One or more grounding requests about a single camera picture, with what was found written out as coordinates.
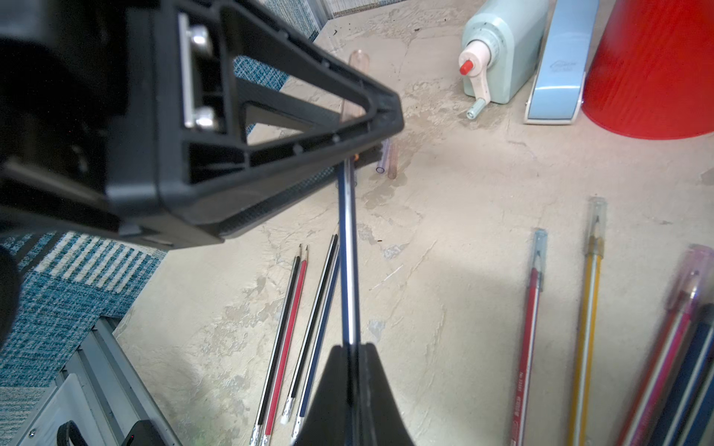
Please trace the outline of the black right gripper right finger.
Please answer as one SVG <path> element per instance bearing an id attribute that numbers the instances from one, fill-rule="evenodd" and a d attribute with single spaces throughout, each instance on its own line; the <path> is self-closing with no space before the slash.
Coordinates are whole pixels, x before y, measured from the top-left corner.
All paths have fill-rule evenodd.
<path id="1" fill-rule="evenodd" d="M 357 445 L 413 446 L 373 344 L 358 350 Z"/>

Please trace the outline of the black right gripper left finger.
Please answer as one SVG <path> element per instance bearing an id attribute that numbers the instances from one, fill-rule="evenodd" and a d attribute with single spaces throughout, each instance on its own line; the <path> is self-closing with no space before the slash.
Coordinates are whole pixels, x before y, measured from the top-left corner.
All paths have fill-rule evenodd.
<path id="1" fill-rule="evenodd" d="M 343 347 L 330 349 L 325 370 L 295 445 L 342 446 L 348 415 L 348 359 Z"/>

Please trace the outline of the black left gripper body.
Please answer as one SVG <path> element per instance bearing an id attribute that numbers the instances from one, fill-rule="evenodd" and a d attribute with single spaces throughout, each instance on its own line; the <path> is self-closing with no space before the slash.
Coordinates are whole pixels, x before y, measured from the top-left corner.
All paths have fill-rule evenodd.
<path id="1" fill-rule="evenodd" d="M 183 222 L 157 187 L 158 52 L 179 59 L 180 1 L 1 5 L 1 232 L 75 230 L 163 249 Z"/>

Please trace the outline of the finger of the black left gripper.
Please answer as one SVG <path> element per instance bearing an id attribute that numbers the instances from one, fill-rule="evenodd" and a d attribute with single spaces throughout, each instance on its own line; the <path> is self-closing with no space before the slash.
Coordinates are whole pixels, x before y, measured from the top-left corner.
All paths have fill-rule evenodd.
<path id="1" fill-rule="evenodd" d="M 238 237 L 244 232 L 260 225 L 265 220 L 290 208 L 308 196 L 316 193 L 337 179 L 337 168 L 323 169 L 301 182 L 275 195 L 263 199 L 237 214 L 221 221 L 218 225 L 219 237 Z"/>
<path id="2" fill-rule="evenodd" d="M 398 95 L 328 55 L 255 1 L 165 1 L 155 18 L 157 227 L 215 245 L 221 221 L 403 129 Z M 361 106 L 337 113 L 238 77 L 245 57 Z"/>

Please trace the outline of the black striped pencil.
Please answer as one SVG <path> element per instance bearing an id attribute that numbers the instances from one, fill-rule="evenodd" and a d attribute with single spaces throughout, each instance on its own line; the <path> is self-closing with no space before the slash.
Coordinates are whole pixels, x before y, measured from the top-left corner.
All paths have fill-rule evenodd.
<path id="1" fill-rule="evenodd" d="M 293 260 L 291 272 L 289 275 L 289 280 L 286 288 L 286 294 L 284 295 L 283 304 L 281 308 L 280 318 L 277 325 L 276 335 L 273 341 L 273 348 L 271 349 L 271 356 L 269 360 L 269 366 L 266 373 L 265 381 L 263 384 L 263 390 L 260 396 L 260 404 L 258 405 L 258 413 L 254 427 L 251 432 L 251 437 L 249 441 L 250 446 L 257 446 L 260 442 L 262 435 L 262 429 L 265 423 L 266 416 L 270 409 L 271 404 L 271 393 L 273 392 L 273 382 L 277 374 L 277 368 L 279 365 L 282 343 L 284 338 L 284 331 L 286 330 L 286 324 L 290 314 L 291 299 L 293 291 L 297 282 L 299 274 L 299 264 L 302 256 L 302 245 L 299 245 L 297 253 Z"/>
<path id="2" fill-rule="evenodd" d="M 321 311 L 324 305 L 323 301 L 325 293 L 327 292 L 327 288 L 330 284 L 333 264 L 337 254 L 338 234 L 333 234 L 330 239 L 327 256 L 325 257 L 325 263 L 323 265 L 320 280 L 318 281 L 318 286 L 312 303 L 311 313 L 308 318 L 308 324 L 300 347 L 299 359 L 296 363 L 290 388 L 288 390 L 286 403 L 284 404 L 284 410 L 281 415 L 281 423 L 283 425 L 286 425 L 290 421 L 296 401 L 302 401 L 304 394 L 307 392 L 307 390 L 303 390 L 303 392 L 300 392 L 301 387 L 306 387 L 307 383 L 311 380 L 311 370 L 313 363 L 312 344 L 314 338 L 316 338 L 316 336 L 318 336 L 321 331 L 321 329 L 319 328 L 319 323 L 321 318 Z"/>

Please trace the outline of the blue pencil orange cap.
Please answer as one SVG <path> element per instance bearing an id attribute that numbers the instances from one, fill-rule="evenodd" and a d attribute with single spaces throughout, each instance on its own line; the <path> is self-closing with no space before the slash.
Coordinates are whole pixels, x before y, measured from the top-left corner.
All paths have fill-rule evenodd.
<path id="1" fill-rule="evenodd" d="M 340 280 L 343 344 L 354 357 L 360 344 L 358 256 L 355 214 L 354 161 L 350 157 L 338 166 L 340 202 Z"/>

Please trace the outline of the red striped pencil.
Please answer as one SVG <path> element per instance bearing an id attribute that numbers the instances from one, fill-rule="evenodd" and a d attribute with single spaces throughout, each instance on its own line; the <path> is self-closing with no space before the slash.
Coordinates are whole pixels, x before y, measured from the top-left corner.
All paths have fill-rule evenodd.
<path id="1" fill-rule="evenodd" d="M 288 294 L 286 297 L 286 307 L 284 308 L 284 317 L 280 328 L 280 351 L 277 362 L 277 369 L 273 382 L 273 391 L 271 392 L 271 402 L 269 412 L 266 418 L 266 423 L 263 429 L 263 435 L 260 444 L 263 446 L 271 444 L 271 436 L 275 427 L 275 419 L 278 412 L 278 404 L 280 401 L 284 375 L 286 374 L 286 366 L 291 349 L 291 342 L 295 330 L 296 319 L 299 311 L 299 299 L 302 293 L 304 284 L 304 276 L 309 258 L 309 249 L 301 243 L 299 245 L 299 254 L 296 257 L 296 263 L 293 267 L 293 272 L 288 286 Z"/>

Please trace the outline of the purple clear pencil cap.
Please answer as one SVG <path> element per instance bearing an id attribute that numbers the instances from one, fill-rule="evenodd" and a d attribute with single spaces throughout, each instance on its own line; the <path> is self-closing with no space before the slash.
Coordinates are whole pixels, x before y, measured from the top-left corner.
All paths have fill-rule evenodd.
<path id="1" fill-rule="evenodd" d="M 381 144 L 381 158 L 376 166 L 377 174 L 385 174 L 386 173 L 386 171 L 389 167 L 389 163 L 390 163 L 390 147 L 391 146 L 392 146 L 392 143 L 390 143 L 389 139 L 386 139 Z"/>

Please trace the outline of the blue pencil pink cap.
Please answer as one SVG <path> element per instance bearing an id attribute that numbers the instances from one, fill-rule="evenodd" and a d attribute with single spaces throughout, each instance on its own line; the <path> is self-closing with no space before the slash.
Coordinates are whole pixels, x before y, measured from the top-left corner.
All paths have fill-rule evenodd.
<path id="1" fill-rule="evenodd" d="M 331 267 L 332 269 L 328 276 L 327 289 L 325 290 L 323 302 L 320 307 L 320 319 L 315 333 L 314 344 L 312 346 L 312 353 L 310 356 L 311 361 L 307 370 L 306 382 L 299 402 L 299 412 L 297 413 L 297 418 L 290 438 L 291 445 L 296 444 L 303 422 L 308 414 L 310 399 L 312 395 L 312 388 L 315 382 L 317 367 L 319 363 L 319 357 L 323 346 L 323 341 L 325 339 L 325 331 L 327 330 L 332 298 L 334 297 L 335 288 L 337 284 L 338 268 L 340 267 L 340 254 L 336 254 L 335 259 L 332 261 Z"/>

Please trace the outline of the pink clear pencil cap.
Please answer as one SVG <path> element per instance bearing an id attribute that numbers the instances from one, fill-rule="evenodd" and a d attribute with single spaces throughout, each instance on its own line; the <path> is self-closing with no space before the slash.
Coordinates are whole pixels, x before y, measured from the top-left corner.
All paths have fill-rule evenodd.
<path id="1" fill-rule="evenodd" d="M 399 149 L 396 144 L 390 141 L 390 153 L 388 157 L 387 176 L 390 180 L 395 180 L 398 173 Z"/>

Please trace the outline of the red pencil blue cap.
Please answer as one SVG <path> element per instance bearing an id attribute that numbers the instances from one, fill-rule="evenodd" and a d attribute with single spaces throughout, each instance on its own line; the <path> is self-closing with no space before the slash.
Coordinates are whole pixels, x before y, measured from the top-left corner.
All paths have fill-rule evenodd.
<path id="1" fill-rule="evenodd" d="M 536 229 L 526 288 L 524 330 L 511 420 L 511 436 L 509 436 L 511 446 L 524 445 L 527 405 L 535 356 L 538 305 L 543 289 L 547 245 L 548 232 Z"/>

